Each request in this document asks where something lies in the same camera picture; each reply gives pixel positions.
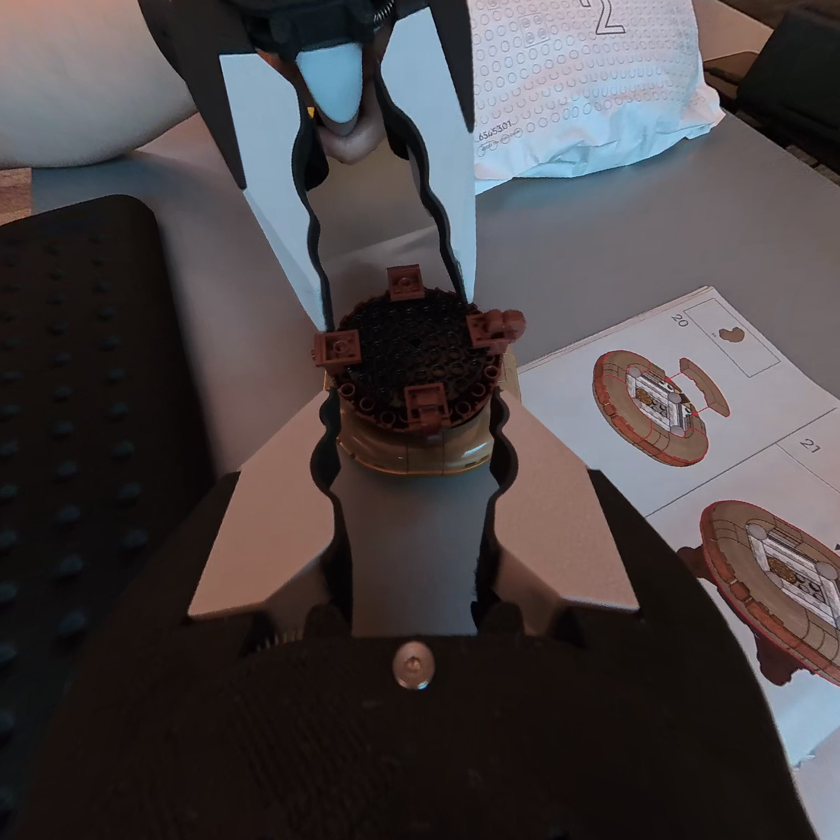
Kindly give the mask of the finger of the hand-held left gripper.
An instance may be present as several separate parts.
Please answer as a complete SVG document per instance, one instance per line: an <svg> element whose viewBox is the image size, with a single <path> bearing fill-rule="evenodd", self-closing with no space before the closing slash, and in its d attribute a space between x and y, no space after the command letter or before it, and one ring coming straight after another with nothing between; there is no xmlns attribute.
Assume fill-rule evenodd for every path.
<svg viewBox="0 0 840 840"><path fill-rule="evenodd" d="M221 55L244 167L244 195L299 302L319 331L333 330L320 227L304 185L311 127L293 84L256 53Z"/></svg>
<svg viewBox="0 0 840 840"><path fill-rule="evenodd" d="M440 253L463 301L476 279L474 75L464 1L395 2L375 87L392 147L416 168Z"/></svg>

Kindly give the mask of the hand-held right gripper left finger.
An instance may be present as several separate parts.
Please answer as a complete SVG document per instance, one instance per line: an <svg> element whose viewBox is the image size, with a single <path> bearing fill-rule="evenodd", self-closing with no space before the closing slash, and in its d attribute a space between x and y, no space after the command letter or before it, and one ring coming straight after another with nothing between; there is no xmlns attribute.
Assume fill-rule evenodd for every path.
<svg viewBox="0 0 840 840"><path fill-rule="evenodd" d="M331 492L339 431L339 395L321 392L243 464L189 617L262 611L289 632L330 603L352 623L350 541Z"/></svg>

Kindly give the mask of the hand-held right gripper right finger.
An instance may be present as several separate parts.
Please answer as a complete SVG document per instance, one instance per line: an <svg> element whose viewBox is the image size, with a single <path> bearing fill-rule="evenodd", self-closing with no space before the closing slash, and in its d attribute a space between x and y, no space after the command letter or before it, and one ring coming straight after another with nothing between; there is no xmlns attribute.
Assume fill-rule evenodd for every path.
<svg viewBox="0 0 840 840"><path fill-rule="evenodd" d="M510 392L490 401L498 483L487 503L476 567L474 621L515 603L524 629L549 635L570 605L638 610L585 463Z"/></svg>

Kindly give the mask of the round tan brown brick model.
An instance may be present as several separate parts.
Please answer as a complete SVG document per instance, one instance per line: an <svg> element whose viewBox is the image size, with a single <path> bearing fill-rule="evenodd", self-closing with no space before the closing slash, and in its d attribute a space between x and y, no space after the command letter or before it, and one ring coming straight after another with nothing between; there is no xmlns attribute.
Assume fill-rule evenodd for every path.
<svg viewBox="0 0 840 840"><path fill-rule="evenodd" d="M361 465L400 476L463 473L490 460L490 399L518 394L510 345L526 319L483 312L426 288L419 265L387 270L388 289L318 332L315 365L339 394L339 443Z"/></svg>

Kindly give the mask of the person's left forearm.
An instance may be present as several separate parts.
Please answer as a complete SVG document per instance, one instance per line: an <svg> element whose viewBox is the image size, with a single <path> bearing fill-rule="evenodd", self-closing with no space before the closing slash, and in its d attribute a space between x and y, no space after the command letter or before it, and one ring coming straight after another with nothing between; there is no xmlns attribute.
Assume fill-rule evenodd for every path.
<svg viewBox="0 0 840 840"><path fill-rule="evenodd" d="M196 112L135 1L2 1L3 169L106 161Z"/></svg>

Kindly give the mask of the grey desk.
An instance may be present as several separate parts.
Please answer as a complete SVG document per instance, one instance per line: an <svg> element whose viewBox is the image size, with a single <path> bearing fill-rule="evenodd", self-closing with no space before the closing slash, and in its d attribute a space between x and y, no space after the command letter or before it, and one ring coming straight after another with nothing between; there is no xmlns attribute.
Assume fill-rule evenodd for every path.
<svg viewBox="0 0 840 840"><path fill-rule="evenodd" d="M479 197L477 298L518 308L530 362L712 285L838 394L838 189L733 117L651 161ZM95 640L49 738L37 837L804 838L781 745L723 665L639 669L645 618L581 610L581 646L463 634L487 467L418 486L344 463L359 634L238 656L229 622L142 616L218 525L231 479L152 559Z"/></svg>

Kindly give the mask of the person's left hand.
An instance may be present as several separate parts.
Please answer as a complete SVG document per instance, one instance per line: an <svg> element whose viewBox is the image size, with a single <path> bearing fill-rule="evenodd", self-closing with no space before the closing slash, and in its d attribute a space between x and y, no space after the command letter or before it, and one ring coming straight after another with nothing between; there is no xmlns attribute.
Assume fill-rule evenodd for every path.
<svg viewBox="0 0 840 840"><path fill-rule="evenodd" d="M358 118L352 130L341 135L335 126L324 123L318 127L318 136L324 153L330 159L346 165L362 161L385 139L385 125L375 91L360 105Z"/></svg>

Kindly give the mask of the white printed paper bag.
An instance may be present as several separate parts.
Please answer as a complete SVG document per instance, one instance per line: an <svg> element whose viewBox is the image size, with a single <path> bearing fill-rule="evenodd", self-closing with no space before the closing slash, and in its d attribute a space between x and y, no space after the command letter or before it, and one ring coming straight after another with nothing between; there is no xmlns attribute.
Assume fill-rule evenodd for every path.
<svg viewBox="0 0 840 840"><path fill-rule="evenodd" d="M643 161L723 118L689 1L471 1L476 194Z"/></svg>

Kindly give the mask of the building instruction booklet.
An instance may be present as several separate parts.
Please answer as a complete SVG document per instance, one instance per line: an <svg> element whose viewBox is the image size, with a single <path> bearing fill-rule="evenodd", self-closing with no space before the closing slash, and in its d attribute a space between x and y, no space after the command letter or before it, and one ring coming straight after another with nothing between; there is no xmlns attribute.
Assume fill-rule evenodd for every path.
<svg viewBox="0 0 840 840"><path fill-rule="evenodd" d="M793 764L838 729L838 400L712 287L523 365L528 410L689 563Z"/></svg>

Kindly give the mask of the black studded mat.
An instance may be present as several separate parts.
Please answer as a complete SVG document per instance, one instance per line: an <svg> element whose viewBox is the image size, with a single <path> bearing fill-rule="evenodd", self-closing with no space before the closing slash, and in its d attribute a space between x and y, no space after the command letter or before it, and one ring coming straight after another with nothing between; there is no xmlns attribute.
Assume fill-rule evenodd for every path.
<svg viewBox="0 0 840 840"><path fill-rule="evenodd" d="M2 226L2 838L81 651L214 483L158 224L104 196Z"/></svg>

